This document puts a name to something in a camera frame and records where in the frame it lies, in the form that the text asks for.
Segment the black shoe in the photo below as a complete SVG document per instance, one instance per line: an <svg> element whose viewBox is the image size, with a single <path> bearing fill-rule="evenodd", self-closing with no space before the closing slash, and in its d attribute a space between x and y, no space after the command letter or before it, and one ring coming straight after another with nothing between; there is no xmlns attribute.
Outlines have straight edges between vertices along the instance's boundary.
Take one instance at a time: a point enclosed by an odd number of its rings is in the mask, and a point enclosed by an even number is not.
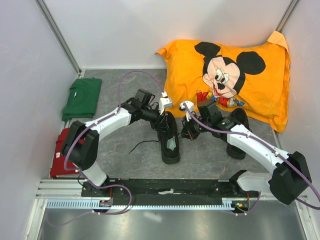
<svg viewBox="0 0 320 240"><path fill-rule="evenodd" d="M230 113L229 116L233 117L238 122L243 124L248 130L250 130L248 116L244 109L236 108ZM246 157L246 153L243 150L229 143L227 144L226 152L233 159L243 160Z"/></svg>
<svg viewBox="0 0 320 240"><path fill-rule="evenodd" d="M142 119L142 110L136 110L131 114L130 124ZM165 164L176 164L180 161L180 145L178 136L178 127L173 114L168 112L168 125L170 131L156 131L160 142L161 159Z"/></svg>

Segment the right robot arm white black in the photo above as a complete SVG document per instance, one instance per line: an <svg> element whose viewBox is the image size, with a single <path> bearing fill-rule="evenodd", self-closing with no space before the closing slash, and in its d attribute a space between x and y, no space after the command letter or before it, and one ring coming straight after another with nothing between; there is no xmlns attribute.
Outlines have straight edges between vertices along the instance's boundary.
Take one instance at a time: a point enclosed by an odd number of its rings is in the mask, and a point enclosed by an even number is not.
<svg viewBox="0 0 320 240"><path fill-rule="evenodd" d="M249 191L265 192L289 205L312 184L308 164L302 153L289 153L275 147L253 134L233 116L222 117L210 99L201 102L199 107L200 118L193 113L194 104L191 101L183 101L179 105L179 109L185 112L182 134L194 140L200 133L210 132L237 151L250 155L268 171L237 172L235 181L229 184L233 196L240 197Z"/></svg>

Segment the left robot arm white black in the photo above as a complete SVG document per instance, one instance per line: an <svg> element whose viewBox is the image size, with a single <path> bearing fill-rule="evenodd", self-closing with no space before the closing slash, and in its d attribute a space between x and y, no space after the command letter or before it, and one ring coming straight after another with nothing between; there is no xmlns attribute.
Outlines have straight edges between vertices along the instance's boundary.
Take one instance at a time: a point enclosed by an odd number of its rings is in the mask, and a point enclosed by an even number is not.
<svg viewBox="0 0 320 240"><path fill-rule="evenodd" d="M68 134L61 148L65 162L70 161L90 181L92 191L99 197L106 196L110 185L108 176L96 162L99 142L114 131L139 120L157 124L165 117L165 109L173 102L166 92L161 93L158 107L152 109L150 100L154 95L139 89L134 97L120 104L112 112L95 120L82 123L75 121L69 127Z"/></svg>

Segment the green folded shirt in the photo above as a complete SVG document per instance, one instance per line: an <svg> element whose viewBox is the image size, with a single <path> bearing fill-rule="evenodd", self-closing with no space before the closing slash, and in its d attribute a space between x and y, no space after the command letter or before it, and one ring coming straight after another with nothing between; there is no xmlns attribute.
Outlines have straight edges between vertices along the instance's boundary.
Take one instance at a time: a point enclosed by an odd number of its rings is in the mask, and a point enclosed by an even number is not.
<svg viewBox="0 0 320 240"><path fill-rule="evenodd" d="M92 119L97 111L102 80L78 78L69 88L67 103L62 110L62 121L70 119Z"/></svg>

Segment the orange Mickey Mouse pillow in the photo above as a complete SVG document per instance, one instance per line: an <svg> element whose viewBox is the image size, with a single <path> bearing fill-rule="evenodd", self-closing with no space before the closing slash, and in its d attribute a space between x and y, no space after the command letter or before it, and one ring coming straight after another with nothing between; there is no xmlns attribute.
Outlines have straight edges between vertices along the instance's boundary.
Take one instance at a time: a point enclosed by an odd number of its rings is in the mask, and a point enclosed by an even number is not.
<svg viewBox="0 0 320 240"><path fill-rule="evenodd" d="M290 54L284 35L274 31L258 46L235 47L197 40L174 40L158 51L166 62L164 89L169 111L184 113L180 103L212 100L231 112L242 108L254 119L284 132L289 111Z"/></svg>

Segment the red folded shirt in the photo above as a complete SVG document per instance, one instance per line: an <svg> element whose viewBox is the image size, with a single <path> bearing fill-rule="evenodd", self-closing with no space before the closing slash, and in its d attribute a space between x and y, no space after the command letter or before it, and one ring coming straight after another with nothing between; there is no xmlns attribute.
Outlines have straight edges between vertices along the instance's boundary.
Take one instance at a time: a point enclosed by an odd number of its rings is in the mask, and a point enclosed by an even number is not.
<svg viewBox="0 0 320 240"><path fill-rule="evenodd" d="M75 170L65 170L64 162L65 157L61 154L63 143L68 135L69 128L65 128L61 131L57 138L55 144L55 150L53 155L52 166L50 168L49 175L51 178L64 175L75 175L77 172Z"/></svg>

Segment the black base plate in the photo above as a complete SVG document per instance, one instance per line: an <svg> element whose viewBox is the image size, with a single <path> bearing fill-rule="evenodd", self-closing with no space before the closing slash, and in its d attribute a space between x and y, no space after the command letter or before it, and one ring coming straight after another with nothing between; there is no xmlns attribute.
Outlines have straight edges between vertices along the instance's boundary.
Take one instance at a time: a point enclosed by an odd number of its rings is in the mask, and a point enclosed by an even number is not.
<svg viewBox="0 0 320 240"><path fill-rule="evenodd" d="M151 197L155 195L189 195L213 198L244 198L258 197L257 191L246 192L229 180L217 179L151 179L151 178L111 178L105 184L116 185L110 189L98 189L84 182L81 190L82 197L113 197L123 198L129 194L134 197Z"/></svg>

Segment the aluminium front rail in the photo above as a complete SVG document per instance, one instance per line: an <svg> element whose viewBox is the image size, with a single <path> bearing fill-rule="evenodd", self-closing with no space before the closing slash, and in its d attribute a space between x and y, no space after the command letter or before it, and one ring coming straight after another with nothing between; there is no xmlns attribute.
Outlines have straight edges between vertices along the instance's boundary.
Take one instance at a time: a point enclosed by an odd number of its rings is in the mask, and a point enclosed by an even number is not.
<svg viewBox="0 0 320 240"><path fill-rule="evenodd" d="M47 197L47 198L112 198L112 199L123 199L125 197L129 196L124 196L122 198L115 198L115 197L82 197L81 192L82 192L82 187L83 187L84 180L76 180L76 179L66 179L66 178L61 178L61 179L43 179L40 181L40 184L38 186L38 190L36 195L38 197ZM182 195L153 195L151 197L155 196L182 196Z"/></svg>

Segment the left aluminium frame post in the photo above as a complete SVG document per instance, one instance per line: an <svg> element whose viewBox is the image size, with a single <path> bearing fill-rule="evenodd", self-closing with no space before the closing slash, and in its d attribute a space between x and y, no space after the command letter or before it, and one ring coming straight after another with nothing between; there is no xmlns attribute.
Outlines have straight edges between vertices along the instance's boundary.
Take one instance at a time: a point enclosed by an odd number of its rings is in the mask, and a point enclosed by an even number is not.
<svg viewBox="0 0 320 240"><path fill-rule="evenodd" d="M41 11L43 17L45 18L47 24L49 25L51 31L53 32L56 40L58 41L60 47L62 48L65 56L67 57L69 63L71 64L72 68L76 72L77 76L80 76L82 73L82 69L78 64L75 56L73 55L66 39L64 38L53 14L51 13L47 3L45 0L35 0L39 10Z"/></svg>

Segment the aluminium frame post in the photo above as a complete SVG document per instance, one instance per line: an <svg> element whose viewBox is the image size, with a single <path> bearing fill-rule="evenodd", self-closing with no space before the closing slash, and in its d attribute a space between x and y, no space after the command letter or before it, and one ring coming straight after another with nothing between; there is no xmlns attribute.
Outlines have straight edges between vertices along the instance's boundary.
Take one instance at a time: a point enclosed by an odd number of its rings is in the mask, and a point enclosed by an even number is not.
<svg viewBox="0 0 320 240"><path fill-rule="evenodd" d="M294 13L296 7L298 6L298 4L300 3L300 0L291 0L286 8L286 10L284 11L277 27L275 28L275 31L282 33L283 30L285 29L287 23L289 22L292 14Z"/></svg>
<svg viewBox="0 0 320 240"><path fill-rule="evenodd" d="M53 14L51 13L47 3L45 0L35 0L39 10L41 11L43 17L45 18L47 24L49 25L51 31L53 32L56 40L58 41L60 47L62 48L65 56L67 57L69 63L71 64L72 68L76 72L77 76L80 76L82 73L82 69L78 64L75 56L73 55L66 39L64 38Z"/></svg>

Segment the right aluminium frame post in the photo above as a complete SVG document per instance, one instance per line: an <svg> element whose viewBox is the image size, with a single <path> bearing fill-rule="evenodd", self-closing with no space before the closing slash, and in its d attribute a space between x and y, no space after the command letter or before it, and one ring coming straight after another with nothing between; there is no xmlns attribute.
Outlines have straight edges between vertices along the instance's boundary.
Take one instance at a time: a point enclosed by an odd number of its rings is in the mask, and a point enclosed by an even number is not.
<svg viewBox="0 0 320 240"><path fill-rule="evenodd" d="M282 33L283 30L285 29L287 23L289 22L292 14L294 13L296 7L298 6L298 4L300 3L300 0L291 0L286 8L286 10L284 11L277 27L275 28L275 31Z"/></svg>

